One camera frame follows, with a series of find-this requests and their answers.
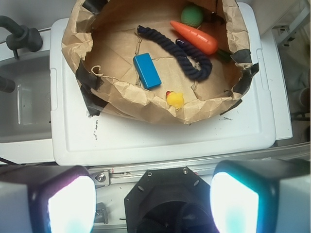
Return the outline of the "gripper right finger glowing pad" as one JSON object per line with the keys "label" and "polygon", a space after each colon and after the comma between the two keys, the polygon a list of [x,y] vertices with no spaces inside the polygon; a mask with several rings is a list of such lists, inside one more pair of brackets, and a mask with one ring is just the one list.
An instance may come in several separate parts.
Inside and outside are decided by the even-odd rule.
{"label": "gripper right finger glowing pad", "polygon": [[221,233],[311,231],[308,160],[223,160],[215,167],[209,197]]}

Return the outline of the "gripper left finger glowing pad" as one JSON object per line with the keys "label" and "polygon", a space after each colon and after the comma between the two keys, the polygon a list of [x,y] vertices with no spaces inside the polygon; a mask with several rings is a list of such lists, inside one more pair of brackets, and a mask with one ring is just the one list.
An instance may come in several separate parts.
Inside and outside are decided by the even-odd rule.
{"label": "gripper left finger glowing pad", "polygon": [[0,167],[2,233],[89,233],[96,188],[83,166]]}

